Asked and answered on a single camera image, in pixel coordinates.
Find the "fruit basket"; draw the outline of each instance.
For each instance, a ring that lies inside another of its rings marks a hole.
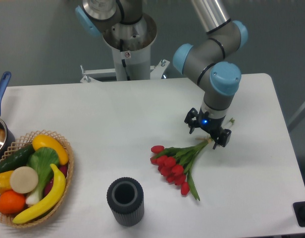
[[[54,132],[46,131],[46,130],[35,131],[35,132],[27,133],[24,136],[21,136],[19,139],[17,139],[15,142],[13,142],[10,147],[8,147],[7,151],[5,151],[4,155],[2,156],[1,161],[6,159],[11,154],[15,153],[15,151],[19,150],[20,148],[31,144],[33,139],[37,135],[40,135],[40,134],[48,135],[48,136],[51,136],[54,139],[56,139],[63,146],[63,148],[65,149],[65,151],[68,155],[69,162],[68,162],[68,171],[67,171],[65,189],[64,189],[64,192],[63,192],[63,195],[62,195],[61,199],[56,203],[56,205],[54,207],[52,207],[49,210],[49,212],[46,215],[39,216],[38,218],[33,219],[31,221],[28,221],[24,224],[15,224],[15,223],[12,222],[17,214],[4,215],[0,212],[0,222],[3,223],[3,224],[6,224],[8,226],[14,227],[14,228],[33,227],[33,226],[41,224],[41,223],[45,222],[47,219],[49,219],[53,214],[55,214],[55,212],[58,210],[58,208],[63,203],[63,201],[64,201],[64,199],[67,195],[68,189],[70,187],[70,184],[71,184],[72,175],[73,175],[73,168],[74,168],[73,151],[72,151],[72,148],[70,146],[70,143],[63,136],[61,136],[59,133],[57,133],[55,131]]]

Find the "blue pot handle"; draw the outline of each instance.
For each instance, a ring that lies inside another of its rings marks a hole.
[[[7,72],[3,73],[2,78],[0,80],[0,105],[1,105],[1,102],[2,102],[2,98],[3,98],[3,95],[4,95],[5,89],[8,85],[9,80],[10,80],[11,77],[12,77],[12,74],[7,71]]]

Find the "blue joint cap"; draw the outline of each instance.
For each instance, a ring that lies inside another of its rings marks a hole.
[[[213,88],[224,96],[233,96],[242,78],[240,69],[229,62],[220,62],[213,66],[210,82]]]
[[[242,24],[242,22],[240,21],[233,21],[233,23],[235,25],[237,25],[238,29],[240,30],[241,32],[241,44],[240,44],[240,48],[243,47],[243,45],[247,42],[248,40],[248,31],[247,31],[247,28],[246,26],[244,26]]]
[[[174,53],[172,63],[181,74],[183,74],[183,66],[192,47],[193,45],[184,44],[177,49],[176,53]]]
[[[75,15],[79,19],[79,22],[81,23],[86,32],[88,32],[94,37],[98,37],[101,35],[101,32],[96,28],[96,26],[92,23],[92,21],[88,18],[88,16],[85,14],[85,12],[80,6],[77,6],[75,8]]]

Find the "black cylindrical holder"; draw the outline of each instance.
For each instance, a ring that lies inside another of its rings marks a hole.
[[[108,188],[107,203],[123,226],[131,227],[140,222],[144,215],[144,191],[133,178],[119,178]]]

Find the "cooking pot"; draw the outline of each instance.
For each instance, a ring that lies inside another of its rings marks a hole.
[[[0,105],[10,78],[11,73],[5,72],[0,80]],[[6,123],[0,118],[0,159],[13,141],[15,141],[14,135],[7,128]]]

